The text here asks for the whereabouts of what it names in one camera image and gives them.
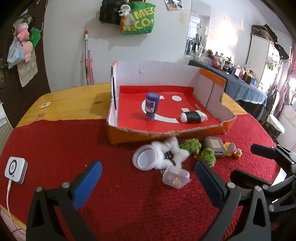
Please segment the brown paper bag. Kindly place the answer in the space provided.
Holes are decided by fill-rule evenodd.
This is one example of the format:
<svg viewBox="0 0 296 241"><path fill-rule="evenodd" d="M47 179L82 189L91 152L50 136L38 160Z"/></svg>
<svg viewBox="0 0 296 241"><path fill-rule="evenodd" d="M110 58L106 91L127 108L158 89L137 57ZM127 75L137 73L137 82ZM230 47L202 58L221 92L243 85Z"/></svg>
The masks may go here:
<svg viewBox="0 0 296 241"><path fill-rule="evenodd" d="M38 73L35 51L32 51L31 60L28 63L25 61L17 64L18 75L22 87L25 87L31 79Z"/></svg>

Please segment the pink stick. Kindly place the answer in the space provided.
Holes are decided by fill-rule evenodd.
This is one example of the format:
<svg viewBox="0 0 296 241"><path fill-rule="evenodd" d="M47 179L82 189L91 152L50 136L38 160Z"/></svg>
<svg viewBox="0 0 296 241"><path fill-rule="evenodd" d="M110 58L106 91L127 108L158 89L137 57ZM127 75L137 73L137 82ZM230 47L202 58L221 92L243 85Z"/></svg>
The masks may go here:
<svg viewBox="0 0 296 241"><path fill-rule="evenodd" d="M89 77L90 77L90 84L91 84L91 85L94 84L92 61L93 61L93 59L91 58L91 51L88 50Z"/></svg>

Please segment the green plush toy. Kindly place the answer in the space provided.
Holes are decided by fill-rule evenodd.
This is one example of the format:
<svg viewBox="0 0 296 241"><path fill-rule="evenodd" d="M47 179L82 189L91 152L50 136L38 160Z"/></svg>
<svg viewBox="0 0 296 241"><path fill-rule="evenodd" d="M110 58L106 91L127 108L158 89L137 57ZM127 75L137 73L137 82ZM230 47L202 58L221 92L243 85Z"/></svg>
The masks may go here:
<svg viewBox="0 0 296 241"><path fill-rule="evenodd" d="M39 40L41 39L41 30L32 28L30 33L29 41L32 43L33 48L35 49Z"/></svg>

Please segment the grey square power bank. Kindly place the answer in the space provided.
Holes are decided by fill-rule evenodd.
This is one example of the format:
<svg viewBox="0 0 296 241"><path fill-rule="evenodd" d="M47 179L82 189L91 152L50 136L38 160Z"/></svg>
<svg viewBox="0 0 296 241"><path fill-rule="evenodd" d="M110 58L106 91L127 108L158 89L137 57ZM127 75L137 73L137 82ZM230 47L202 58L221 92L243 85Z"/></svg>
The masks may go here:
<svg viewBox="0 0 296 241"><path fill-rule="evenodd" d="M211 149L214 152L216 159L220 159L226 155L226 150L222 140L218 137L207 136L202 140L204 149Z"/></svg>

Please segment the dark brown door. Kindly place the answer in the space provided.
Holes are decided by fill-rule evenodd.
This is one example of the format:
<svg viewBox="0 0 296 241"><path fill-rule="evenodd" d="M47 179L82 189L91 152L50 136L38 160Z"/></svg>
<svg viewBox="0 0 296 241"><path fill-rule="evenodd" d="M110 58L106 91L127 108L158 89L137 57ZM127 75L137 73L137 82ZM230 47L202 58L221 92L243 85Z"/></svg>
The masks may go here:
<svg viewBox="0 0 296 241"><path fill-rule="evenodd" d="M22 61L12 68L8 68L7 63L9 48L19 24L26 22L31 35L43 34L47 3L1 1L1 103L14 128L39 97L50 93L43 39L33 45L29 62Z"/></svg>

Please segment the white square charger device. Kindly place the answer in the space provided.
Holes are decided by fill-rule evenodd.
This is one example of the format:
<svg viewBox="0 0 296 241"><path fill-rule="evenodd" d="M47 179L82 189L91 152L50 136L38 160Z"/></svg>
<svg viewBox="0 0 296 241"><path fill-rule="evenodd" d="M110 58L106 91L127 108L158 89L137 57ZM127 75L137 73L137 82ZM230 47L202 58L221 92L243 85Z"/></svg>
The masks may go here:
<svg viewBox="0 0 296 241"><path fill-rule="evenodd" d="M4 176L18 184L23 184L28 163L24 158L9 157Z"/></svg>

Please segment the black bag on wall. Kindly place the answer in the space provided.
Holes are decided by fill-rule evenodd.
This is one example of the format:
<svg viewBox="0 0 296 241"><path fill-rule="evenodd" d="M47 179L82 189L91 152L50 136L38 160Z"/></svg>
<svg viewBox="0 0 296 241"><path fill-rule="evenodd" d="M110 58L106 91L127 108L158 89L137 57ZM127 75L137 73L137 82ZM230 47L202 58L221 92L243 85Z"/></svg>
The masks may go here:
<svg viewBox="0 0 296 241"><path fill-rule="evenodd" d="M119 25L120 16L118 12L120 7L126 3L125 0L103 0L99 11L100 22Z"/></svg>

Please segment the green plush broccoli far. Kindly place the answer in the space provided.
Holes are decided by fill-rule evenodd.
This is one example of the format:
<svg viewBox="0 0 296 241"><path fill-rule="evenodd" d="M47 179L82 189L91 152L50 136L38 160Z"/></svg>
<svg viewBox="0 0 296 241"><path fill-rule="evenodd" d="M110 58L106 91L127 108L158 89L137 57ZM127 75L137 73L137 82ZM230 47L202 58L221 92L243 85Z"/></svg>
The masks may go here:
<svg viewBox="0 0 296 241"><path fill-rule="evenodd" d="M187 150L190 155L199 154L201 147L201 143L196 138L187 139L180 144L180 148L183 150Z"/></svg>

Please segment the wall mirror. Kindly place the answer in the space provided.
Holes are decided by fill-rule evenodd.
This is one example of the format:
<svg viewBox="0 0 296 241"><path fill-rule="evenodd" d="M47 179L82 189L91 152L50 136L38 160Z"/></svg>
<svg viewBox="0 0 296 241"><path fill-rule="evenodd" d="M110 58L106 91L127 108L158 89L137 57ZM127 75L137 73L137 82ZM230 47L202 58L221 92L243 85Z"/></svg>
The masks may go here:
<svg viewBox="0 0 296 241"><path fill-rule="evenodd" d="M206 49L211 7L204 1L192 1L185 55L200 56Z"/></svg>

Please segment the white cabinet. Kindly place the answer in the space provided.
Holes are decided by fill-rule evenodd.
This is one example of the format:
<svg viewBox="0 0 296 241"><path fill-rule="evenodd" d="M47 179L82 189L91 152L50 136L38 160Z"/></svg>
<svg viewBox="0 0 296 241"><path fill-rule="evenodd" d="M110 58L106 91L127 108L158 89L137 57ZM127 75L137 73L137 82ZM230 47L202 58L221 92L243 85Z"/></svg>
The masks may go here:
<svg viewBox="0 0 296 241"><path fill-rule="evenodd" d="M258 90L268 92L280 69L280 54L271 41L252 35L246 67L253 72Z"/></svg>

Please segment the white cushioned chair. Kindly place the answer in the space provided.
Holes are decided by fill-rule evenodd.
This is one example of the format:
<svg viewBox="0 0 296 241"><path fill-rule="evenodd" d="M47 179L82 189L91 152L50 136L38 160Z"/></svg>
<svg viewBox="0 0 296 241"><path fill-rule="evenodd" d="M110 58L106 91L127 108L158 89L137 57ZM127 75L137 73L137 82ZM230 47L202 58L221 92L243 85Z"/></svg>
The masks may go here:
<svg viewBox="0 0 296 241"><path fill-rule="evenodd" d="M285 133L285 127L280 121L272 114L268 115L267 119L263 122L262 127L270 133L270 137L275 142L280 134Z"/></svg>

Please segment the purple bottle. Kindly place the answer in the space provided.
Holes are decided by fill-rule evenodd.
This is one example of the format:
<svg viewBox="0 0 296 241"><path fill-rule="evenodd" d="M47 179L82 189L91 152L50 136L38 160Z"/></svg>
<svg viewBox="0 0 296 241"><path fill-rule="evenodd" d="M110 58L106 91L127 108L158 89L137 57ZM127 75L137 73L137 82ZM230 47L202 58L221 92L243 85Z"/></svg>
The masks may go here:
<svg viewBox="0 0 296 241"><path fill-rule="evenodd" d="M146 120L154 120L156 112L158 110L159 98L160 95L154 92L149 92L146 94L144 106Z"/></svg>

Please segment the clear plastic bag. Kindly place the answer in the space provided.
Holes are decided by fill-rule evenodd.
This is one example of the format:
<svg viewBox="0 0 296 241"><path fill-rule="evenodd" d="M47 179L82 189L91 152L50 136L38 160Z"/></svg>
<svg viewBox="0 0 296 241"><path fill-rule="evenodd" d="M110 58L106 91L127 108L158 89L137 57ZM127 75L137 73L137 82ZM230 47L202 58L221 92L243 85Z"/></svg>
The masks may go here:
<svg viewBox="0 0 296 241"><path fill-rule="evenodd" d="M24 60L25 60L25 52L23 50L22 44L17 39L17 37L15 37L12 44L10 45L9 52L8 52L8 57L7 57L8 69L11 69L13 66L19 64Z"/></svg>

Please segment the black white sushi plush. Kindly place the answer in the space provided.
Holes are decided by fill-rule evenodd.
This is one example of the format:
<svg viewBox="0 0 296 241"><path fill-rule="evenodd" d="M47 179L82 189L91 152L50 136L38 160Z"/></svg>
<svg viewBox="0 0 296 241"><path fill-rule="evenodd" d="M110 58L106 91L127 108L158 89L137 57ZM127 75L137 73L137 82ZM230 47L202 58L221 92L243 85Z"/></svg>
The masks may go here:
<svg viewBox="0 0 296 241"><path fill-rule="evenodd" d="M180 114L180 120L182 123L203 123L208 120L208 116L199 111L187 111Z"/></svg>

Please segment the green plush broccoli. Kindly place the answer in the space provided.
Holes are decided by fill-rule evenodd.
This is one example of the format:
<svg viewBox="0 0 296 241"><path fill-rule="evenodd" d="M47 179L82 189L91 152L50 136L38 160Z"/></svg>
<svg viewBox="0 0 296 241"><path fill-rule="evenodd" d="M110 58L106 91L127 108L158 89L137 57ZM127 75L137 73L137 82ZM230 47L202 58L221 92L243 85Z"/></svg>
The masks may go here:
<svg viewBox="0 0 296 241"><path fill-rule="evenodd" d="M183 150L187 150L190 155L199 154L201 147L201 143L196 138L187 139L180 144L180 148Z"/></svg>
<svg viewBox="0 0 296 241"><path fill-rule="evenodd" d="M214 167L216 164L216 157L214 151L210 148L206 148L201 152L200 160L206 161L210 168Z"/></svg>

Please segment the orange white cardboard box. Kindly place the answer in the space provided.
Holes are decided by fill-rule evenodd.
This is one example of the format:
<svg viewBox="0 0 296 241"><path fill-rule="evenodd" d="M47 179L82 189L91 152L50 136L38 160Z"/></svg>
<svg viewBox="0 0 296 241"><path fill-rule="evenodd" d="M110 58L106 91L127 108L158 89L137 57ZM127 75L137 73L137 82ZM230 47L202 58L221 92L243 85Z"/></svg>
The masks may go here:
<svg viewBox="0 0 296 241"><path fill-rule="evenodd" d="M107 132L112 144L227 133L236 120L222 102L226 80L203 68L161 61L116 61L110 81ZM154 120L145 118L149 92L160 95ZM181 122L181 113L195 110L205 113L208 120Z"/></svg>

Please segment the small clear box with coins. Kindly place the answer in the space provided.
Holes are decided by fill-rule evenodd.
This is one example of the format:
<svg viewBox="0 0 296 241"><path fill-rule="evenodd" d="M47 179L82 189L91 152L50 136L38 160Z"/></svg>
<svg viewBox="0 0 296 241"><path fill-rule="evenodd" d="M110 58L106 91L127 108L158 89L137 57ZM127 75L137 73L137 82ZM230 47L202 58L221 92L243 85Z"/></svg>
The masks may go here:
<svg viewBox="0 0 296 241"><path fill-rule="evenodd" d="M166 185L181 189L191 182L190 173L185 169L169 166L163 173L162 181Z"/></svg>

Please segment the blue covered side table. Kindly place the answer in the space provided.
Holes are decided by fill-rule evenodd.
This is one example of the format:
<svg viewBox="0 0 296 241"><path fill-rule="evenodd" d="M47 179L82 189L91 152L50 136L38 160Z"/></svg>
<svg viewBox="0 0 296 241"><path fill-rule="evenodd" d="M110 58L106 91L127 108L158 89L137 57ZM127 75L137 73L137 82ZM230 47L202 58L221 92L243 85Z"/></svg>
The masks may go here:
<svg viewBox="0 0 296 241"><path fill-rule="evenodd" d="M238 102L243 109L250 113L255 119L259 120L261 118L263 109L267 103L266 94L262 93L254 86L245 83L234 75L227 74L224 71L204 65L194 60L190 60L189 65L206 69L226 79L224 92L234 101Z"/></svg>

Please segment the red knitted cloth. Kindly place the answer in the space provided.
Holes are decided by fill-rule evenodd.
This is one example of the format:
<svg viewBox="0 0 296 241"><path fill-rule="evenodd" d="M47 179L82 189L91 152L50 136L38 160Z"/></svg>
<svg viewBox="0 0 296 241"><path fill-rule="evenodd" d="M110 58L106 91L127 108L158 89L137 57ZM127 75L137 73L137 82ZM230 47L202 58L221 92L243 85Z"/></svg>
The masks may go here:
<svg viewBox="0 0 296 241"><path fill-rule="evenodd" d="M36 121L15 128L1 154L28 163L22 184L1 176L1 205L27 222L33 194L71 182L93 161L102 175L79 214L98 240L198 240L218 213L195 175L195 158L183 163L191 181L181 189L165 185L157 170L132 163L140 143L112 145L105 120Z"/></svg>

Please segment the paper poster on wall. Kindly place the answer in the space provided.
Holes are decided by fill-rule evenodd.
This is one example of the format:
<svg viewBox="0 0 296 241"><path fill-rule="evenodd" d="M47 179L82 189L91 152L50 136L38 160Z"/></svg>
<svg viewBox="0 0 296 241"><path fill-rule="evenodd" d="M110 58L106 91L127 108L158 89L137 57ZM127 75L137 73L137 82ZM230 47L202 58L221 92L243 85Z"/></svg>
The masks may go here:
<svg viewBox="0 0 296 241"><path fill-rule="evenodd" d="M181 11L184 9L182 0L164 0L168 11Z"/></svg>

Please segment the white fluffy star clip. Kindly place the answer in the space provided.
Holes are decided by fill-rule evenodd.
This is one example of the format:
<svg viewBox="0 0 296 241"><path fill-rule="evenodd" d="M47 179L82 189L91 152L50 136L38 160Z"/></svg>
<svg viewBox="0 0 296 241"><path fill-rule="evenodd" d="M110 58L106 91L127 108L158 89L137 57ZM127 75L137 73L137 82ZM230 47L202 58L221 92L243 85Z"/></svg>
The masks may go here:
<svg viewBox="0 0 296 241"><path fill-rule="evenodd" d="M155 169L165 171L169 166L182 168L182 163L190 156L187 150L180 148L176 137L169 138L164 142L154 141L151 143L157 152Z"/></svg>

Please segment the small white plush keychain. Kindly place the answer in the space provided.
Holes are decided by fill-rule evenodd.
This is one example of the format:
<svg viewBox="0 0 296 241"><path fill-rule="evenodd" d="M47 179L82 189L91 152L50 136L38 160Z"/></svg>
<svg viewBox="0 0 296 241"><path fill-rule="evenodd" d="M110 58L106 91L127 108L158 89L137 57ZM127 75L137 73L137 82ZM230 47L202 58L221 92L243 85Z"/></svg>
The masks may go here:
<svg viewBox="0 0 296 241"><path fill-rule="evenodd" d="M120 17L127 17L131 12L131 8L129 4L123 4L118 11Z"/></svg>

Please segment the green plush broccoli near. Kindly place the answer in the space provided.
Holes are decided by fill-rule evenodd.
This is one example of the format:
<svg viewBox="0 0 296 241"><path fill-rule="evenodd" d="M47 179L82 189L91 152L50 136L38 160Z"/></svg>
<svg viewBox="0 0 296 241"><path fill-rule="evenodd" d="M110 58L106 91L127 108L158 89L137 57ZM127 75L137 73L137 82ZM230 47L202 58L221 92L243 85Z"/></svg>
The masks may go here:
<svg viewBox="0 0 296 241"><path fill-rule="evenodd" d="M206 161L210 168L214 167L216 164L216 157L214 151L210 148L206 148L201 152L200 160Z"/></svg>

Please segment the pink plush toy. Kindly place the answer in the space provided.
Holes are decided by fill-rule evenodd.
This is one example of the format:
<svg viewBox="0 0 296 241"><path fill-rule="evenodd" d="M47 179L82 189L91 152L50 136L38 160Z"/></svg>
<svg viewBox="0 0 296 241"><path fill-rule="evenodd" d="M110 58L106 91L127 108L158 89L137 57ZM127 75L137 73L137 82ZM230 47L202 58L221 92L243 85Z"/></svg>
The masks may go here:
<svg viewBox="0 0 296 241"><path fill-rule="evenodd" d="M29 40L30 34L28 28L29 26L27 23L21 23L18 24L16 29L16 38L20 41L25 53L25 63L28 63L31 60L33 50L33 44Z"/></svg>

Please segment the pink curtain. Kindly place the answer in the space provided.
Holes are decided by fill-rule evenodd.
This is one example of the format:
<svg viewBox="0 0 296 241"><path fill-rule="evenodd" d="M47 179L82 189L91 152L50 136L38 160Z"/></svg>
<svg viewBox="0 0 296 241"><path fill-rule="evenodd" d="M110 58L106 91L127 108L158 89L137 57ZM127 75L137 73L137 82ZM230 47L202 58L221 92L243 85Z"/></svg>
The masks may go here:
<svg viewBox="0 0 296 241"><path fill-rule="evenodd" d="M290 105L290 79L295 79L295 41L292 41L292 50L287 79L280 90L280 99L275 108L274 116L279 120L286 105Z"/></svg>

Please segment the green tote bag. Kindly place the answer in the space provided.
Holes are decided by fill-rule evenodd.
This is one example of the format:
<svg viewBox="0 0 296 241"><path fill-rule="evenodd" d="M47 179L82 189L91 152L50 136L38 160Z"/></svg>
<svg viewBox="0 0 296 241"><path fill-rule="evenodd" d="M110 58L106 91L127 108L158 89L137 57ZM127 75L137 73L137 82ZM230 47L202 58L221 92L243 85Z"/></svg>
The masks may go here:
<svg viewBox="0 0 296 241"><path fill-rule="evenodd" d="M120 17L120 32L123 35L150 34L154 28L156 6L148 1L127 1L131 12Z"/></svg>

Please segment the small beige sticker tag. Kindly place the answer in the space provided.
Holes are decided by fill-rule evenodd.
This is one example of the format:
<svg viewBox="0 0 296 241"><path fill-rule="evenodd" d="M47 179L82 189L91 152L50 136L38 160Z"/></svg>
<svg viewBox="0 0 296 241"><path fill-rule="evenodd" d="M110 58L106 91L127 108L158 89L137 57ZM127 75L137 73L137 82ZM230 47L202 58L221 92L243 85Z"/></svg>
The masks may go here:
<svg viewBox="0 0 296 241"><path fill-rule="evenodd" d="M40 109L47 108L51 103L52 103L51 101L48 101L48 102L43 103L43 104L40 106Z"/></svg>

